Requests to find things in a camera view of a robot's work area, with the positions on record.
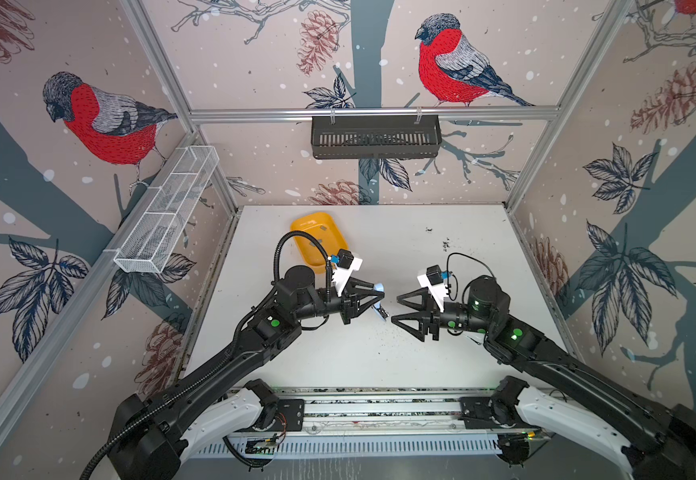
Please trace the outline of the light blue stapler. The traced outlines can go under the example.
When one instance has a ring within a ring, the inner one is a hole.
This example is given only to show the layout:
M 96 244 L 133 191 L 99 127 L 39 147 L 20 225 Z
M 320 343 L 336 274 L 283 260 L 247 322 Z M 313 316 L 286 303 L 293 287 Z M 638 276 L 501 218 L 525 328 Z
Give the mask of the light blue stapler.
M 385 293 L 384 286 L 381 283 L 375 284 L 373 287 L 375 292 Z M 383 307 L 382 301 L 378 300 L 373 306 L 375 313 L 383 320 L 386 321 L 389 318 L 387 310 Z

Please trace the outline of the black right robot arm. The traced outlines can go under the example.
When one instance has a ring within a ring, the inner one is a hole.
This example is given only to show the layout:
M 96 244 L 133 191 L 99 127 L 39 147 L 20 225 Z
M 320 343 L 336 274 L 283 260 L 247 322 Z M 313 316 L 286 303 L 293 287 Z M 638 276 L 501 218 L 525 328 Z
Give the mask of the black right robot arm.
M 442 329 L 480 333 L 499 363 L 563 394 L 551 395 L 513 376 L 490 399 L 491 416 L 503 426 L 524 423 L 549 430 L 619 466 L 633 479 L 696 479 L 696 413 L 668 408 L 609 380 L 568 354 L 544 333 L 509 312 L 510 297 L 496 279 L 482 275 L 448 300 L 443 276 L 423 274 L 419 289 L 398 296 L 408 313 L 393 324 L 418 340 Z

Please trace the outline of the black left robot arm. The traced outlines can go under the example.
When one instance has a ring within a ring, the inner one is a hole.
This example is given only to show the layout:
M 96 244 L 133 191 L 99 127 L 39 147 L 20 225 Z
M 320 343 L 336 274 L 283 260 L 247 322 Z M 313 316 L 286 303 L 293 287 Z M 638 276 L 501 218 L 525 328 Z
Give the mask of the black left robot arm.
M 111 461 L 122 479 L 174 478 L 193 444 L 189 429 L 213 405 L 228 411 L 221 427 L 223 435 L 250 428 L 259 418 L 272 420 L 278 399 L 265 382 L 250 381 L 230 399 L 225 394 L 297 340 L 307 329 L 305 320 L 338 315 L 344 324 L 350 324 L 384 298 L 373 283 L 354 277 L 360 260 L 345 249 L 331 256 L 323 246 L 317 247 L 325 262 L 322 288 L 316 287 L 315 273 L 306 265 L 283 271 L 282 250 L 292 238 L 319 244 L 304 231 L 286 233 L 274 251 L 270 291 L 239 321 L 230 343 L 166 389 L 147 399 L 133 394 L 123 401 L 107 443 L 85 466 L 82 478 L 91 478 L 103 459 Z

